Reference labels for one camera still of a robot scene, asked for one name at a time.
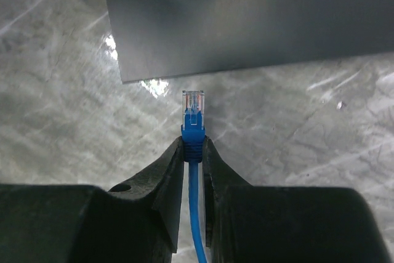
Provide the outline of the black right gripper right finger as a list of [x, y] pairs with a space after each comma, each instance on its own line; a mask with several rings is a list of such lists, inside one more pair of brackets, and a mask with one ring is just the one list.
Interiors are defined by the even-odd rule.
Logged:
[[365, 199], [343, 187], [254, 186], [203, 143], [212, 262], [390, 262]]

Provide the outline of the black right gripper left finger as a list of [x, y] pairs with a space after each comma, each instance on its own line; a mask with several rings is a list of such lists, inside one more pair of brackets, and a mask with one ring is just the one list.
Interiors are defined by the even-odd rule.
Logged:
[[170, 262], [183, 185], [181, 138], [109, 191], [1, 185], [2, 262]]

